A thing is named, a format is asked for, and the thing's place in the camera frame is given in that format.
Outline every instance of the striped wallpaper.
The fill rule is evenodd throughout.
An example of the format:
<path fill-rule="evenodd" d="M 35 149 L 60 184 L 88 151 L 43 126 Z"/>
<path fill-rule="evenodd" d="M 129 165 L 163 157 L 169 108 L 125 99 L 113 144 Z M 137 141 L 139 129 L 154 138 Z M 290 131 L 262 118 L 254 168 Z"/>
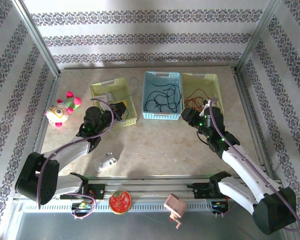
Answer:
<path fill-rule="evenodd" d="M 242 73 L 267 156 L 300 217 L 300 0 L 283 0 Z"/>
<path fill-rule="evenodd" d="M 60 69 L 234 66 L 269 0 L 24 0 Z"/>
<path fill-rule="evenodd" d="M 9 0 L 0 0 L 0 239 L 54 76 Z"/>

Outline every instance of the red jar lid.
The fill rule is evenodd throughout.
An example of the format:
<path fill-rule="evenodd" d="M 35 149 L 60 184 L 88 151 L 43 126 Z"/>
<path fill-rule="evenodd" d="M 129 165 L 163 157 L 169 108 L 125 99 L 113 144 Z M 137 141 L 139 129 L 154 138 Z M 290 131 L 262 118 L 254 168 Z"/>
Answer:
<path fill-rule="evenodd" d="M 131 196 L 127 191 L 116 191 L 109 199 L 109 206 L 115 214 L 124 214 L 131 207 Z"/>

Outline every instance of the pink plush toy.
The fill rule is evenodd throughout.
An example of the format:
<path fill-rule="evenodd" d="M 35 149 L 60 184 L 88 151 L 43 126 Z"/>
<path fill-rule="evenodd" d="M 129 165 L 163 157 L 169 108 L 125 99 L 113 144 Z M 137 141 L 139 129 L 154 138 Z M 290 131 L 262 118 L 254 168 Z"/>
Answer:
<path fill-rule="evenodd" d="M 81 99 L 77 96 L 75 97 L 71 91 L 66 93 L 66 98 L 65 101 L 58 99 L 56 103 L 50 106 L 44 113 L 49 123 L 55 125 L 57 128 L 60 128 L 62 123 L 69 118 L 69 114 L 72 114 L 81 104 Z"/>

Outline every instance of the basket handle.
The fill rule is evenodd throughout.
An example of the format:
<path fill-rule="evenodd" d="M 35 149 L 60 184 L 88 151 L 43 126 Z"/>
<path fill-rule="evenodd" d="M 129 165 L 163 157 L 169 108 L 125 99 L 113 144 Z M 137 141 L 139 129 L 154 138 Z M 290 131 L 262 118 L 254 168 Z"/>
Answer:
<path fill-rule="evenodd" d="M 101 86 L 108 86 L 108 85 L 111 85 L 111 84 L 114 84 L 114 83 L 115 83 L 115 80 L 112 79 L 112 80 L 109 80 L 109 81 L 100 82 L 100 85 Z"/>
<path fill-rule="evenodd" d="M 169 117 L 170 116 L 170 113 L 155 113 L 153 114 L 154 116 L 166 116 L 166 117 Z"/>
<path fill-rule="evenodd" d="M 169 77 L 170 76 L 170 72 L 155 72 L 155 75 L 158 77 Z"/>
<path fill-rule="evenodd" d="M 200 77 L 200 78 L 205 78 L 206 73 L 185 73 L 185 75 L 193 76 L 193 77 Z"/>

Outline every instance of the plastic basket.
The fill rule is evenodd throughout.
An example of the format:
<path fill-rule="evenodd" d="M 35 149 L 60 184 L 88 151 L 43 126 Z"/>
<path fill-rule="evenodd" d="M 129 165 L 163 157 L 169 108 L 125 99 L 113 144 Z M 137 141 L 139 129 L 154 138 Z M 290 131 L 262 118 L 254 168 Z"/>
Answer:
<path fill-rule="evenodd" d="M 102 95 L 103 93 L 112 93 L 115 98 L 112 103 L 126 100 L 127 111 L 122 116 L 123 120 L 115 121 L 112 129 L 127 127 L 137 123 L 136 109 L 124 77 L 92 84 L 90 89 L 92 98 Z M 98 101 L 93 101 L 93 105 L 100 108 Z"/>
<path fill-rule="evenodd" d="M 220 108 L 222 114 L 224 114 L 224 107 L 222 104 L 220 88 L 218 83 L 218 77 L 216 74 L 195 74 L 195 73 L 183 73 L 182 74 L 182 95 L 183 103 L 186 106 L 186 99 L 191 96 L 196 89 L 202 89 L 208 95 L 209 98 L 217 97 L 216 107 Z M 202 91 L 196 91 L 192 97 L 205 97 Z"/>
<path fill-rule="evenodd" d="M 173 96 L 174 102 L 178 103 L 175 110 L 171 110 L 166 106 L 162 106 L 160 111 L 160 109 L 157 107 L 157 104 L 154 101 L 148 101 L 147 103 L 147 100 L 152 98 L 151 94 L 153 91 L 163 92 L 165 89 L 171 87 L 171 86 L 158 86 L 158 85 L 168 85 L 168 84 L 173 84 L 177 86 L 175 91 L 176 94 Z M 164 98 L 158 96 L 156 98 L 156 101 L 158 103 L 166 103 L 163 102 Z M 181 86 L 180 73 L 146 71 L 144 74 L 144 85 L 143 85 L 143 95 L 142 95 L 143 117 L 145 119 L 178 120 L 182 110 L 183 110 L 183 99 L 182 99 L 182 86 Z"/>

